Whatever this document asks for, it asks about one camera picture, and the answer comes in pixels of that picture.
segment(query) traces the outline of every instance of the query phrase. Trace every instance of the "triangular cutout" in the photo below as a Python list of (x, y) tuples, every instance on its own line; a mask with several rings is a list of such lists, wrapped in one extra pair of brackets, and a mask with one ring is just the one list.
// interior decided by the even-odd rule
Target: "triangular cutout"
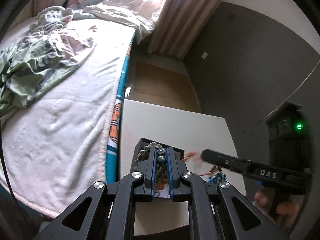
[(232, 198), (241, 225), (245, 231), (261, 225), (261, 220), (256, 217), (237, 197)]
[(89, 209), (92, 198), (87, 197), (84, 201), (78, 205), (73, 212), (71, 212), (64, 220), (62, 220), (62, 225), (65, 227), (71, 228), (75, 231), (79, 231), (85, 215)]

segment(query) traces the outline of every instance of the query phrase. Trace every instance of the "mattress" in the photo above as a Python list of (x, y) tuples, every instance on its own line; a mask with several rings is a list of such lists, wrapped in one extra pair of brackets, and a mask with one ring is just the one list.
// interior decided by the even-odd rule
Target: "mattress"
[[(13, 28), (0, 49), (17, 43), (31, 22)], [(68, 27), (92, 25), (99, 40), (83, 65), (29, 108), (19, 109), (2, 133), (15, 196), (51, 218), (95, 181), (115, 179), (117, 129), (135, 30), (102, 19), (72, 21)], [(0, 183), (7, 189), (2, 170)]]

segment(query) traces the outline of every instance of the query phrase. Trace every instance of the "white sheet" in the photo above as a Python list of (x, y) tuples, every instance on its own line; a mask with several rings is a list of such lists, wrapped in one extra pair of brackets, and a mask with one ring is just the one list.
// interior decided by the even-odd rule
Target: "white sheet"
[[(17, 43), (32, 20), (13, 28), (0, 45)], [(18, 200), (55, 218), (93, 182), (105, 181), (105, 157), (119, 78), (135, 30), (101, 19), (98, 44), (72, 75), (27, 109), (18, 110), (2, 133), (4, 158)], [(6, 188), (0, 170), (0, 182)]]
[(165, 1), (166, 0), (88, 0), (81, 3), (79, 8), (88, 5), (84, 8), (84, 13), (91, 13), (97, 17), (135, 28), (136, 41), (139, 44), (156, 28), (156, 23)]

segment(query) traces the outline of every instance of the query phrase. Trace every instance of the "wire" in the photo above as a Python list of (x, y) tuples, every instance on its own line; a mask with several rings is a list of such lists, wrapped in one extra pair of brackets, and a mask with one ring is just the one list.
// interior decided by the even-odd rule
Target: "wire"
[(266, 120), (270, 115), (272, 115), (275, 111), (277, 111), (286, 101), (289, 100), (289, 98), (291, 96), (293, 96), (293, 94), (295, 92), (298, 91), (298, 89), (307, 81), (307, 79), (311, 76), (311, 74), (314, 72), (314, 70), (316, 69), (316, 67), (319, 65), (320, 60), (318, 61), (318, 63), (316, 64), (316, 66), (311, 70), (311, 72), (309, 73), (309, 75), (304, 79), (304, 81), (302, 81), (302, 83), (281, 103), (279, 104), (279, 106), (277, 106), (274, 110), (272, 110), (265, 118), (261, 119), (259, 122), (257, 122), (255, 125), (249, 127), (247, 130), (245, 130), (243, 133), (248, 132), (249, 130), (251, 130), (252, 128), (256, 127), (258, 124), (260, 124), (261, 122), (263, 122), (264, 120)]
[(32, 228), (32, 226), (30, 225), (30, 223), (28, 222), (27, 218), (25, 217), (21, 207), (19, 206), (18, 200), (16, 199), (16, 197), (13, 194), (13, 190), (9, 181), (9, 177), (8, 177), (8, 173), (7, 173), (7, 169), (5, 166), (5, 162), (4, 162), (4, 154), (3, 154), (3, 148), (2, 148), (2, 135), (1, 135), (1, 121), (0, 121), (0, 160), (1, 160), (1, 164), (2, 164), (2, 169), (3, 169), (3, 173), (4, 173), (4, 177), (5, 177), (5, 181), (7, 182), (7, 186), (8, 189), (10, 191), (10, 194), (13, 198), (13, 201), (15, 202), (15, 204), (17, 205), (17, 208), (21, 214), (21, 216), (23, 217), (23, 219), (25, 220), (26, 224), (28, 225), (29, 229), (31, 230), (33, 235), (37, 235), (38, 232), (35, 232), (34, 229)]

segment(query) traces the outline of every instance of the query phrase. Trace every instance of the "dark gray wall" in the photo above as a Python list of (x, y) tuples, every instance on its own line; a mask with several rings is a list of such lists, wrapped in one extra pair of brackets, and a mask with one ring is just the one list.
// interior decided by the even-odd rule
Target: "dark gray wall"
[[(204, 51), (208, 53), (205, 60), (201, 58)], [(222, 2), (184, 63), (203, 114), (226, 119), (238, 156), (268, 163), (267, 127), (265, 121), (256, 124), (301, 84), (319, 59), (309, 44), (282, 24)], [(313, 75), (320, 80), (319, 72)], [(320, 91), (315, 85), (317, 81), (309, 87), (305, 84), (291, 100), (308, 108), (307, 112), (319, 109), (314, 108)], [(248, 181), (247, 196), (252, 198), (255, 184)]]

